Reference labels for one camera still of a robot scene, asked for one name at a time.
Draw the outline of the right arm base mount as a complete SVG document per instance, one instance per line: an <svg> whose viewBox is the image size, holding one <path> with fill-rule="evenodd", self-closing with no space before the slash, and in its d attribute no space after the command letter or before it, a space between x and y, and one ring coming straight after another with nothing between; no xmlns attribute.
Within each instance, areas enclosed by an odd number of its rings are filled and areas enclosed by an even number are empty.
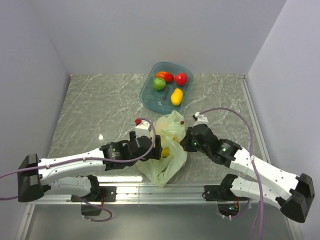
<svg viewBox="0 0 320 240"><path fill-rule="evenodd" d="M204 186L202 198L206 202L217 202L218 212L222 218L229 220L240 217L249 208L251 199L239 197L232 193L233 182L240 178L235 174L227 174L220 185L210 184Z"/></svg>

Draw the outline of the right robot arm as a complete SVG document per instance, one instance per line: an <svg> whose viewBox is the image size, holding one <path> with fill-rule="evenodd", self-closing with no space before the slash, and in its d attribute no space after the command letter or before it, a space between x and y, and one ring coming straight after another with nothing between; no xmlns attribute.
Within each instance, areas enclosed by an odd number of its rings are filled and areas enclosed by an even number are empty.
<svg viewBox="0 0 320 240"><path fill-rule="evenodd" d="M226 202L236 198L259 200L278 208L287 218L304 223L315 198L313 179L281 170L250 153L237 143L217 138L206 124L189 127L180 142L186 152L200 152L212 162L254 179L228 173L218 187L206 185L206 201Z"/></svg>

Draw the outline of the pale green plastic bag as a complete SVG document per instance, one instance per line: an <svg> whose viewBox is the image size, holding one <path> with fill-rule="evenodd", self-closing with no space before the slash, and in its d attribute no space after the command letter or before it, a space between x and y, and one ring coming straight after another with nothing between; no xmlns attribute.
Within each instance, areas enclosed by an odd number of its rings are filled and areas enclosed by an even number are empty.
<svg viewBox="0 0 320 240"><path fill-rule="evenodd" d="M153 184L164 187L187 161L188 153L180 145L186 136L185 119L174 110L159 117L154 127L155 133L160 136L161 158L138 161L136 166Z"/></svg>

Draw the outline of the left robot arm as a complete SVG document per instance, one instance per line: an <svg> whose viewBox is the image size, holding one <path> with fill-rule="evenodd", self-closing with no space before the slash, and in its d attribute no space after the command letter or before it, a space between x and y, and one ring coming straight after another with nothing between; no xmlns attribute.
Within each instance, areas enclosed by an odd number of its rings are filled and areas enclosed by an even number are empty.
<svg viewBox="0 0 320 240"><path fill-rule="evenodd" d="M159 135L137 136L131 131L128 140L110 142L78 155L40 159L36 153L29 154L18 168L17 199L27 203L45 195L74 195L93 202L101 195L93 172L122 170L138 161L159 160L162 150Z"/></svg>

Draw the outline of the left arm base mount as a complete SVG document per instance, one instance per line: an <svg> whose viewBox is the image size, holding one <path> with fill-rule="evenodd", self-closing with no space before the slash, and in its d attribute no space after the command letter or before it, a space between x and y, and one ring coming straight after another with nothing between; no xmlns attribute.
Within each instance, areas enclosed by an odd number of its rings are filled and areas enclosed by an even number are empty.
<svg viewBox="0 0 320 240"><path fill-rule="evenodd" d="M116 186L103 186L100 193L93 198L93 200L85 199L87 202L95 202L95 206L90 206L81 200L79 200L75 195L71 196L70 201L72 203L81 203L81 214L85 217L98 217L102 213L104 203L113 203L116 201L117 187Z"/></svg>

